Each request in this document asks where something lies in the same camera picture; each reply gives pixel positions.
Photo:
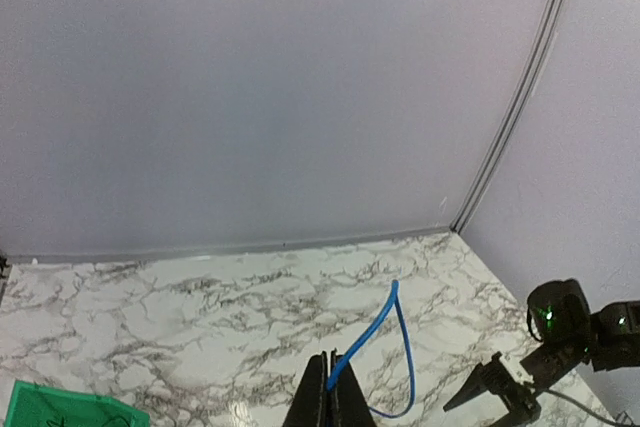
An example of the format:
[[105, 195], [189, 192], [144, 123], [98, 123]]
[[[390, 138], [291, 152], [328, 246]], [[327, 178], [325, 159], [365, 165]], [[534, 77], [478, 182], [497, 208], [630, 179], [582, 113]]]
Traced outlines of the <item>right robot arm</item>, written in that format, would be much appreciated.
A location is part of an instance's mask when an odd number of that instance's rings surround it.
[[553, 386], [579, 364], [596, 372], [639, 365], [639, 303], [614, 302], [593, 313], [573, 278], [541, 284], [529, 294], [527, 328], [538, 348], [521, 360], [496, 352], [477, 364], [443, 410], [488, 392], [507, 410], [495, 426], [525, 426], [540, 418], [541, 394], [569, 399]]

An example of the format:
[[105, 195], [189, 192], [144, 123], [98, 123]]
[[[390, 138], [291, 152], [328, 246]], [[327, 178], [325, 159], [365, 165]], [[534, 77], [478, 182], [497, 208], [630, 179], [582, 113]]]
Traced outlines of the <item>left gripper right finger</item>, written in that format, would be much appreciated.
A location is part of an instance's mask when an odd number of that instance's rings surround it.
[[373, 417], [350, 363], [340, 372], [328, 393], [328, 425], [373, 427]]

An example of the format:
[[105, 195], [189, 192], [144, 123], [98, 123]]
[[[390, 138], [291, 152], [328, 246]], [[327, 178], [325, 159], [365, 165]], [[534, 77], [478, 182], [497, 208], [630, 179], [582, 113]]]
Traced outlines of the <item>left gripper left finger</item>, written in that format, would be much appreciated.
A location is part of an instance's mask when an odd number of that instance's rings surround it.
[[312, 355], [285, 416], [283, 427], [325, 427], [328, 420], [327, 353]]

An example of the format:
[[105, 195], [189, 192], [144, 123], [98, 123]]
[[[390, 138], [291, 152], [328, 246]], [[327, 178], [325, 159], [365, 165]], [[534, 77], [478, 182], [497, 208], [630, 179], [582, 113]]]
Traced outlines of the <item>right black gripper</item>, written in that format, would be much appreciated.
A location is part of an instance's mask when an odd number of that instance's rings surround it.
[[526, 380], [521, 383], [510, 378], [501, 358], [502, 353], [498, 352], [488, 363], [477, 364], [443, 410], [448, 412], [490, 392], [498, 395], [507, 408], [507, 413], [499, 420], [500, 427], [525, 426], [536, 422], [541, 415], [541, 405], [537, 400], [534, 382]]

